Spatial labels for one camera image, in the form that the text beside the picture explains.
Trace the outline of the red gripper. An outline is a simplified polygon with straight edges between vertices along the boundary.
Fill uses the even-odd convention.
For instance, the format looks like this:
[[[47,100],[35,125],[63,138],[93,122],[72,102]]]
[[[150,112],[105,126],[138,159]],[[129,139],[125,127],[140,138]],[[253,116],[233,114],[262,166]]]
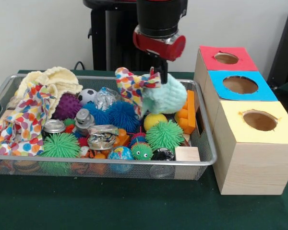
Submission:
[[[139,50],[159,56],[156,58],[156,71],[161,72],[161,83],[166,84],[168,81],[167,60],[175,61],[182,55],[186,45],[186,37],[175,34],[166,39],[150,38],[142,34],[139,26],[136,26],[132,39]]]

